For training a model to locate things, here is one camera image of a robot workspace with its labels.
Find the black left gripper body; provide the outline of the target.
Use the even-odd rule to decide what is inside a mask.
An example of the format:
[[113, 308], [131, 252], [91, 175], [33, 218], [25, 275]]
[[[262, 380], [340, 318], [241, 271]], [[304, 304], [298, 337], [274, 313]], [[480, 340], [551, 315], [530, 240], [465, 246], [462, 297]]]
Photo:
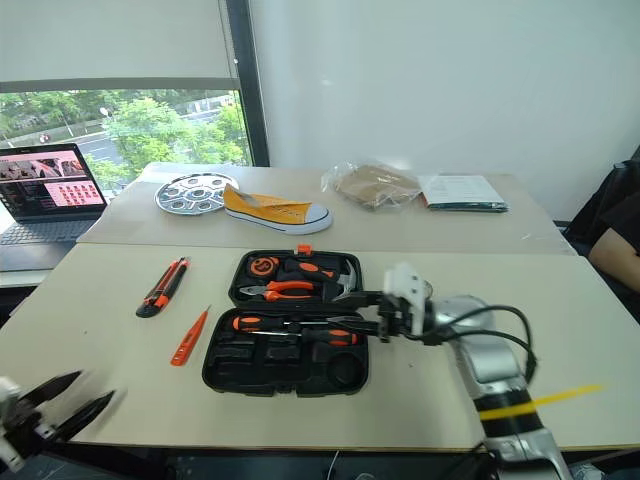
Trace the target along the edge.
[[3, 420], [4, 438], [18, 454], [39, 454], [56, 436], [56, 429], [38, 410], [39, 398], [28, 394], [9, 409]]

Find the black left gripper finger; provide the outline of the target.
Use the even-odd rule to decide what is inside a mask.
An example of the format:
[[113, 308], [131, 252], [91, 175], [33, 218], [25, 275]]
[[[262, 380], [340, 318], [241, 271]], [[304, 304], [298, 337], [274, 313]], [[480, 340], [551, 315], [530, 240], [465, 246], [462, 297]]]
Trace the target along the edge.
[[85, 427], [92, 423], [104, 411], [113, 398], [115, 390], [89, 401], [77, 410], [71, 417], [55, 428], [53, 441], [69, 441]]
[[75, 380], [83, 373], [82, 370], [66, 373], [53, 377], [43, 384], [20, 397], [21, 401], [27, 402], [33, 408], [56, 398], [67, 390]]

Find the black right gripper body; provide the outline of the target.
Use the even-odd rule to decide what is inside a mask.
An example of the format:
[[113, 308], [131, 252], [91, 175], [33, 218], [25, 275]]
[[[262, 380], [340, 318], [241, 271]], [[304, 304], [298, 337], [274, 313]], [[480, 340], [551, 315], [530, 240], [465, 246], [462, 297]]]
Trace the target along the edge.
[[412, 333], [413, 306], [408, 300], [383, 293], [377, 313], [377, 337], [382, 343], [389, 343], [392, 337], [415, 339]]

